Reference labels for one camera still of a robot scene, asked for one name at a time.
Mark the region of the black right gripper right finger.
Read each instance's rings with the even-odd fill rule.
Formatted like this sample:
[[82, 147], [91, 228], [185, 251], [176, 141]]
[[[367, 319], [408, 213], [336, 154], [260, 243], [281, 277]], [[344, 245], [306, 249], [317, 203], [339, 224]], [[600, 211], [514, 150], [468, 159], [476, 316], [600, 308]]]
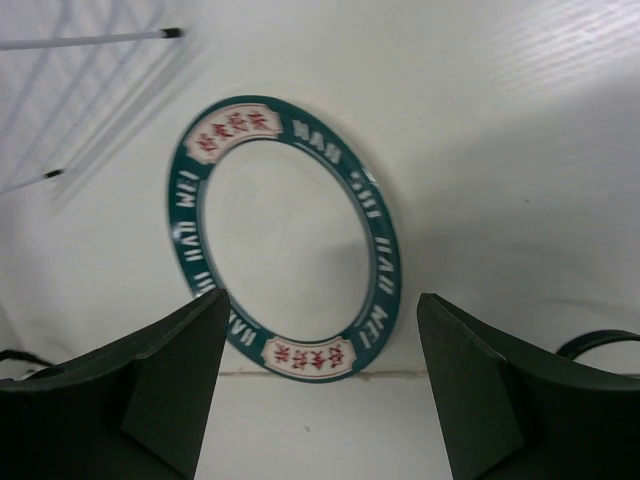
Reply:
[[594, 331], [552, 353], [430, 293], [417, 322], [454, 478], [638, 478], [638, 377], [576, 361], [638, 335]]

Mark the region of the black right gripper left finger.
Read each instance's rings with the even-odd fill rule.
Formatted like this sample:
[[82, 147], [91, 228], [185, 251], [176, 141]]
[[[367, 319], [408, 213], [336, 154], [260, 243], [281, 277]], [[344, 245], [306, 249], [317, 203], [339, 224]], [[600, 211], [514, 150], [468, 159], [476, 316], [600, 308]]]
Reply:
[[229, 314], [214, 289], [87, 354], [2, 380], [2, 478], [194, 478]]

